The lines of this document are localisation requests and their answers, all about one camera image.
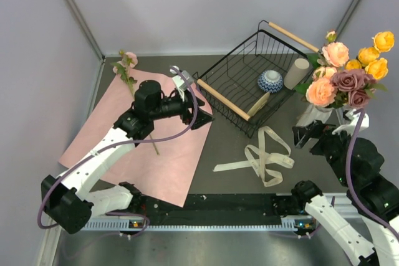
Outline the cream ribbon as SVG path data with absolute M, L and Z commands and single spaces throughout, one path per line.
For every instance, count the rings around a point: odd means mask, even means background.
M 283 146 L 287 154 L 268 153 L 266 151 L 266 135 L 272 140 Z M 295 161 L 291 158 L 291 147 L 269 126 L 258 129 L 258 146 L 247 145 L 244 148 L 246 156 L 245 161 L 217 164 L 213 172 L 230 171 L 235 169 L 252 168 L 257 177 L 259 177 L 266 188 L 277 186 L 283 182 L 282 173 L 271 170 L 267 166 L 269 164 L 277 164 L 286 169 L 292 169 Z

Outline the double pink rose stem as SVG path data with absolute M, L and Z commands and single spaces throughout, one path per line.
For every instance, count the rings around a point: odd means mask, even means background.
M 300 83 L 294 90 L 305 96 L 305 99 L 318 107 L 327 107 L 334 102 L 337 89 L 331 79 L 337 73 L 335 67 L 319 67 L 314 70 L 312 80 Z

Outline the purple pink wrapping paper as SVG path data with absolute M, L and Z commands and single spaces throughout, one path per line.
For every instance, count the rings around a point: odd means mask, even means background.
M 125 132 L 113 130 L 112 127 L 118 117 L 131 107 L 132 102 L 127 85 L 115 77 L 60 157 L 59 163 L 71 168 L 94 153 L 95 157 L 85 163 L 90 166 L 112 154 L 112 150 L 103 153 L 100 150 L 127 139 Z M 125 153 L 101 179 L 112 184 L 129 182 L 147 196 L 181 207 L 185 203 L 210 128 L 211 125 L 207 123 L 191 130 L 179 116 L 157 120 L 151 133 L 151 137 L 157 140 L 156 145 L 142 143 Z

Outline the mauve rose stem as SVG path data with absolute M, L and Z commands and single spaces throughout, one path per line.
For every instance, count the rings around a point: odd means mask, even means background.
M 330 79 L 336 94 L 328 108 L 363 108 L 374 97 L 377 90 L 387 91 L 387 88 L 363 69 L 343 70 Z

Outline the single pink rose stem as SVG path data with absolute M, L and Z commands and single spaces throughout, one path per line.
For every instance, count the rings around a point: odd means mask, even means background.
M 307 55 L 307 59 L 313 68 L 341 68 L 349 61 L 349 49 L 342 42 L 337 42 L 336 39 L 336 32 L 328 31 L 323 47 L 316 53 Z

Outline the small pink flower stem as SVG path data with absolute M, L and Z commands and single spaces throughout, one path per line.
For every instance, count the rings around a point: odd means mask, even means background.
M 137 80 L 130 75 L 130 71 L 138 63 L 137 56 L 133 52 L 125 52 L 124 50 L 120 50 L 118 54 L 120 60 L 111 63 L 112 70 L 127 85 L 132 98 L 135 99 L 134 85 L 137 83 Z

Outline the yellow flower stem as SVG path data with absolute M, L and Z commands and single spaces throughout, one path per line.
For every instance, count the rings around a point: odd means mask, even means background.
M 361 48 L 355 59 L 349 60 L 345 70 L 364 70 L 379 81 L 388 75 L 388 60 L 381 56 L 395 45 L 395 35 L 391 31 L 378 32 L 372 37 L 373 45 Z

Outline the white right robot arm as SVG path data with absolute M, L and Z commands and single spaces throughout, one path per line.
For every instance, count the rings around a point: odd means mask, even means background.
M 309 139 L 317 140 L 310 153 L 324 157 L 334 178 L 347 188 L 347 198 L 367 225 L 372 241 L 362 240 L 311 180 L 299 181 L 287 202 L 276 196 L 275 209 L 283 216 L 315 218 L 352 265 L 398 265 L 398 188 L 380 174 L 384 158 L 375 145 L 358 137 L 368 127 L 368 116 L 362 109 L 352 109 L 347 121 L 337 126 L 326 122 L 331 113 L 330 108 L 309 106 L 308 114 L 292 129 L 294 146 L 302 148 Z

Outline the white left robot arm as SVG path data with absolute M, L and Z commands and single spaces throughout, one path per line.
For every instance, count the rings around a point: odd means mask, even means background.
M 75 234 L 93 216 L 122 209 L 128 214 L 138 212 L 142 200 L 124 186 L 100 192 L 91 189 L 122 156 L 149 143 L 156 120 L 179 116 L 188 130 L 203 126 L 202 117 L 212 121 L 212 116 L 201 110 L 204 102 L 196 97 L 191 82 L 179 76 L 173 77 L 173 82 L 175 89 L 167 97 L 159 82 L 143 81 L 131 107 L 94 149 L 58 177 L 48 175 L 42 180 L 38 214 L 47 214 L 57 226 Z

